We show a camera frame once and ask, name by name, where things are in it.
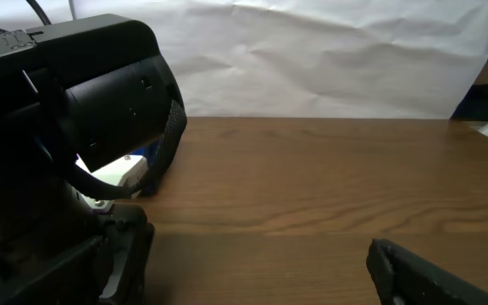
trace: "wrinkled white paper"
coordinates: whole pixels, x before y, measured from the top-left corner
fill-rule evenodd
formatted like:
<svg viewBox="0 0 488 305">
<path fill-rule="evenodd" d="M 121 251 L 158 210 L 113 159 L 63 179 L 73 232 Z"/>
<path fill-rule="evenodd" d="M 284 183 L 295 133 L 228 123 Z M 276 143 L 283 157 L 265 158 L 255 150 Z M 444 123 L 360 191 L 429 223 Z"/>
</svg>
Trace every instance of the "wrinkled white paper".
<svg viewBox="0 0 488 305">
<path fill-rule="evenodd" d="M 150 25 L 195 116 L 448 118 L 488 55 L 488 0 L 74 2 Z"/>
</svg>

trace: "black cable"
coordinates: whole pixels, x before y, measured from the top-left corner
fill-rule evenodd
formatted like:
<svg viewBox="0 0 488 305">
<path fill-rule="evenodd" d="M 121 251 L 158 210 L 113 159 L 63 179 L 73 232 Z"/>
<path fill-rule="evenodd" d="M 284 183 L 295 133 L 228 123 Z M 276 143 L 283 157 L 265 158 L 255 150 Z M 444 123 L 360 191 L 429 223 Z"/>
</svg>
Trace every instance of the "black cable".
<svg viewBox="0 0 488 305">
<path fill-rule="evenodd" d="M 52 22 L 50 22 L 50 19 L 44 13 L 44 11 L 42 10 L 39 3 L 37 3 L 37 1 L 35 1 L 35 0 L 26 0 L 26 1 L 27 1 L 27 3 L 30 4 L 31 8 L 33 8 L 35 13 L 37 13 L 37 16 L 39 16 L 39 19 L 41 19 L 41 21 L 44 25 L 51 25 L 52 24 Z"/>
</svg>

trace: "brown wooden surface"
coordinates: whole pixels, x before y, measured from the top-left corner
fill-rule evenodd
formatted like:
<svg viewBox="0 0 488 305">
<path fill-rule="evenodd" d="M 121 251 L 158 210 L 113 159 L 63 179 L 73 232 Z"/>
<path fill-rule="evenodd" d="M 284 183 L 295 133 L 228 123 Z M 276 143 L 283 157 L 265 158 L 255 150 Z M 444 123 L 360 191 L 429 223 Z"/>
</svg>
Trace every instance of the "brown wooden surface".
<svg viewBox="0 0 488 305">
<path fill-rule="evenodd" d="M 192 118 L 139 203 L 151 304 L 379 304 L 373 237 L 488 291 L 488 139 L 458 123 Z"/>
</svg>

